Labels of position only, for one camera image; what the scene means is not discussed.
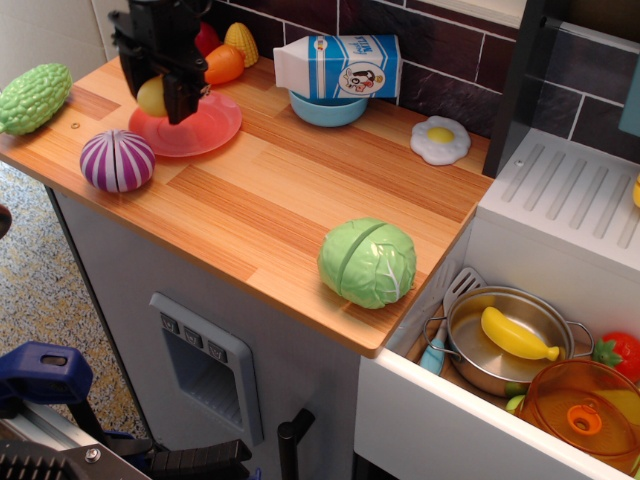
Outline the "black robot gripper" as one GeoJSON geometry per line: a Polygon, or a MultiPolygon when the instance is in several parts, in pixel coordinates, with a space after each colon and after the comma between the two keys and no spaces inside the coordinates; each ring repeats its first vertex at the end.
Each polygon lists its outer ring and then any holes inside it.
{"type": "Polygon", "coordinates": [[[131,95],[163,74],[168,121],[178,125],[198,111],[209,93],[205,60],[195,44],[201,18],[210,1],[130,1],[126,11],[113,10],[108,20],[131,95]]]}

